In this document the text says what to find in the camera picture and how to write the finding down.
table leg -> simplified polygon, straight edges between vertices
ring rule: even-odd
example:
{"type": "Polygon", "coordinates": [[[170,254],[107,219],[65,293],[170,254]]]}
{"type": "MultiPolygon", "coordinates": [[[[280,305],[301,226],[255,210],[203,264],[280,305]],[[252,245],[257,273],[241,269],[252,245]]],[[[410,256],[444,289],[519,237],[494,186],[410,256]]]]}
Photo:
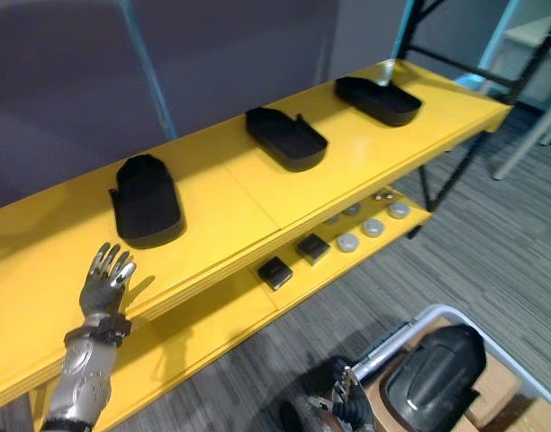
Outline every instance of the table leg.
{"type": "Polygon", "coordinates": [[[502,180],[518,164],[519,160],[526,156],[526,153],[537,144],[537,141],[549,128],[551,128],[551,106],[526,136],[523,137],[515,153],[493,173],[493,179],[502,180]]]}
{"type": "MultiPolygon", "coordinates": [[[[432,212],[432,213],[435,212],[438,209],[439,205],[446,199],[447,194],[449,194],[449,192],[452,190],[454,185],[464,174],[466,169],[474,161],[475,156],[477,155],[478,151],[482,148],[483,144],[487,140],[488,135],[490,135],[488,132],[481,132],[480,135],[478,135],[478,137],[472,143],[470,149],[467,150],[467,153],[465,154],[464,158],[460,161],[460,163],[457,165],[454,172],[451,174],[448,180],[444,183],[444,185],[438,192],[436,199],[434,200],[431,200],[430,194],[429,194],[428,171],[426,170],[425,166],[420,166],[419,171],[420,171],[421,188],[423,190],[425,206],[428,212],[432,212]]],[[[418,234],[418,232],[420,232],[420,229],[421,227],[416,227],[412,231],[410,231],[407,235],[408,239],[413,239],[418,234]]]]}

yellow shelf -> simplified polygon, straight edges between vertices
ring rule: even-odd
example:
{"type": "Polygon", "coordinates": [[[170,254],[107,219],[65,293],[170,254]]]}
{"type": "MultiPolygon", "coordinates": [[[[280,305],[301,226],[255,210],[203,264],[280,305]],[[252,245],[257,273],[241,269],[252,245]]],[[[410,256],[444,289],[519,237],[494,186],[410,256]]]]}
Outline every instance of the yellow shelf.
{"type": "MultiPolygon", "coordinates": [[[[378,73],[371,67],[350,75],[374,78],[378,73]]],[[[493,131],[509,111],[411,63],[396,66],[394,81],[423,102],[409,124],[393,128],[371,119],[338,99],[329,82],[269,105],[291,117],[301,113],[326,137],[329,146],[317,166],[290,173],[247,138],[231,143],[241,151],[229,158],[227,168],[278,227],[289,227],[347,195],[392,183],[476,131],[493,131]]]]}
{"type": "MultiPolygon", "coordinates": [[[[279,291],[273,292],[262,283],[257,278],[257,264],[251,265],[133,331],[118,353],[112,398],[95,430],[112,428],[429,217],[407,198],[397,196],[412,206],[403,220],[391,218],[384,203],[369,198],[362,202],[357,216],[342,216],[337,223],[316,227],[313,232],[331,248],[314,266],[295,253],[294,242],[278,249],[274,255],[294,271],[279,291]],[[361,222],[369,217],[385,224],[378,238],[369,238],[360,230],[361,222]],[[334,242],[337,235],[347,231],[360,239],[358,249],[349,254],[338,250],[334,242]]],[[[35,430],[41,426],[55,384],[30,393],[35,430]]]]}
{"type": "MultiPolygon", "coordinates": [[[[379,69],[353,75],[373,78],[379,69]]],[[[510,109],[407,62],[395,81],[424,103],[401,128],[342,103],[331,83],[273,103],[303,113],[330,142],[323,161],[302,173],[267,156],[243,116],[150,150],[176,179],[187,230],[163,247],[132,251],[138,270],[124,304],[134,328],[465,138],[492,131],[510,109]]],[[[120,241],[107,190],[121,165],[0,209],[0,406],[59,372],[63,335],[82,321],[77,298],[90,257],[104,241],[120,241]]]]}
{"type": "MultiPolygon", "coordinates": [[[[311,230],[310,233],[315,233],[330,245],[330,251],[315,265],[310,265],[290,245],[281,247],[271,254],[269,257],[280,257],[294,272],[292,279],[276,292],[271,290],[265,283],[262,283],[266,294],[275,306],[279,310],[292,308],[298,302],[315,293],[323,285],[333,281],[365,258],[373,255],[379,249],[389,245],[428,219],[429,213],[427,211],[397,191],[393,192],[395,201],[403,201],[411,207],[411,212],[405,219],[392,218],[385,208],[387,205],[385,202],[377,202],[372,198],[366,198],[360,202],[362,208],[357,215],[346,216],[342,214],[338,222],[322,223],[311,230]],[[384,233],[380,237],[369,238],[361,229],[362,222],[371,217],[384,223],[384,233]],[[354,252],[342,252],[336,244],[336,238],[345,232],[351,232],[359,239],[359,246],[354,252]]],[[[252,268],[257,269],[265,261],[259,261],[252,268]]]]}

robotic arm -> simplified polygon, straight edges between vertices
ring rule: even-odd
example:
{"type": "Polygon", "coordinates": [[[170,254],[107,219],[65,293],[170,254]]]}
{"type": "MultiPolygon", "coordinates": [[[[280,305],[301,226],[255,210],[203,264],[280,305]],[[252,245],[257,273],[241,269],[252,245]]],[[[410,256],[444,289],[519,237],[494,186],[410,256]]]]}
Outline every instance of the robotic arm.
{"type": "Polygon", "coordinates": [[[79,296],[84,324],[66,334],[66,357],[41,431],[89,432],[110,399],[117,348],[131,329],[118,310],[136,268],[128,252],[113,264],[119,251],[105,243],[95,254],[79,296]]]}

floor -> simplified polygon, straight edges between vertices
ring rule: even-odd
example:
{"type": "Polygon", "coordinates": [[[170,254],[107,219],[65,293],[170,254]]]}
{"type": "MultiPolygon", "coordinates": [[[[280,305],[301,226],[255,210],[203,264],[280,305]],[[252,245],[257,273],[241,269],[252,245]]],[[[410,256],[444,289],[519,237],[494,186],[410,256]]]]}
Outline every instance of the floor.
{"type": "MultiPolygon", "coordinates": [[[[551,146],[535,147],[506,179],[490,178],[536,119],[517,107],[414,240],[370,257],[114,430],[281,430],[280,401],[322,386],[308,369],[356,356],[435,302],[466,312],[551,391],[551,146]]],[[[431,162],[432,184],[463,154],[431,162]]],[[[397,186],[420,199],[416,173],[397,186]]],[[[23,398],[1,409],[0,427],[29,430],[26,407],[23,398]]]]}

robotic hand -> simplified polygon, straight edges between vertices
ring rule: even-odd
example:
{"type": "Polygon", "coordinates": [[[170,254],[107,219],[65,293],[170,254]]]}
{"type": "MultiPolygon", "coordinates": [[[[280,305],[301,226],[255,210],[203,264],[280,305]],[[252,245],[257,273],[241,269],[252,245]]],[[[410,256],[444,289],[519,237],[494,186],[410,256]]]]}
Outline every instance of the robotic hand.
{"type": "Polygon", "coordinates": [[[79,296],[84,324],[64,339],[67,353],[42,431],[89,432],[110,398],[116,351],[131,329],[118,310],[136,268],[128,252],[112,266],[119,251],[105,243],[89,268],[79,296]]]}
{"type": "Polygon", "coordinates": [[[374,432],[374,412],[364,388],[343,359],[338,359],[334,364],[334,378],[336,382],[331,394],[332,400],[311,396],[308,403],[341,420],[341,428],[344,431],[374,432]]]}

